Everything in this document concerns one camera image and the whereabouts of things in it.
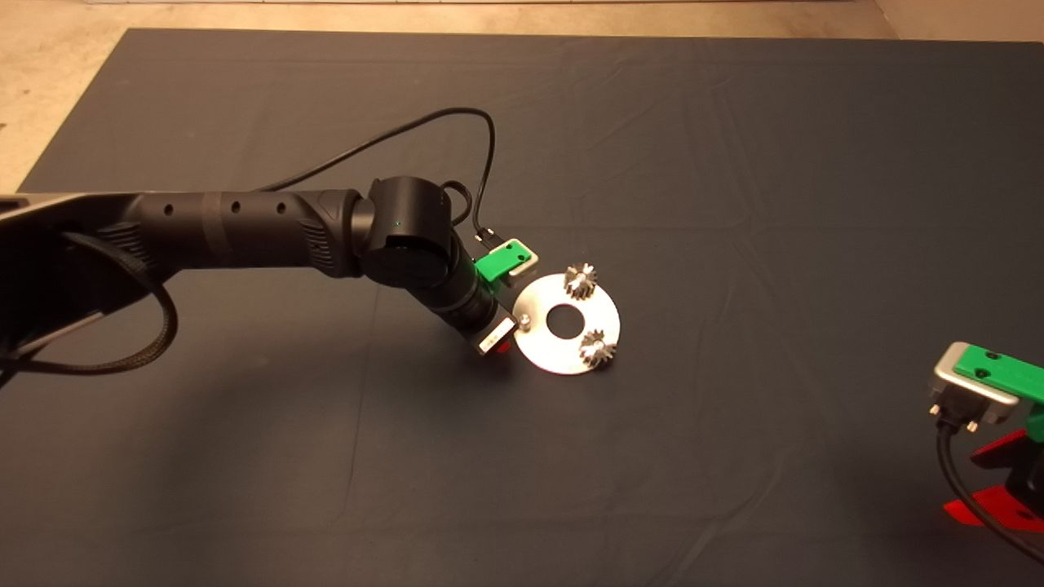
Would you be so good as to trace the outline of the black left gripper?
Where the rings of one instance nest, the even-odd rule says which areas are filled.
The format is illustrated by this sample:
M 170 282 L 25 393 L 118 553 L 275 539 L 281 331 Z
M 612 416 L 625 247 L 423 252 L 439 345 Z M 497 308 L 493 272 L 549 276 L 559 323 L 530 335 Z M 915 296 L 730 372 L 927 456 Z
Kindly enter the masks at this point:
M 430 311 L 458 332 L 478 355 L 511 352 L 515 316 L 476 272 L 454 272 L 430 290 Z

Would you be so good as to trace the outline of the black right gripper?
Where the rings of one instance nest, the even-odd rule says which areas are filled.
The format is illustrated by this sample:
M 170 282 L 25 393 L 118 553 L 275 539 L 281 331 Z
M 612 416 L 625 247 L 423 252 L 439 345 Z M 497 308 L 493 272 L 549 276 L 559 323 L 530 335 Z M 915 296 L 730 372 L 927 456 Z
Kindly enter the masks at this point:
M 975 492 L 972 496 L 984 512 L 1003 527 L 1043 534 L 1043 445 L 1025 430 L 1016 430 L 975 450 L 970 461 L 984 470 L 1011 469 L 1003 486 Z M 982 525 L 959 499 L 944 504 L 956 523 Z

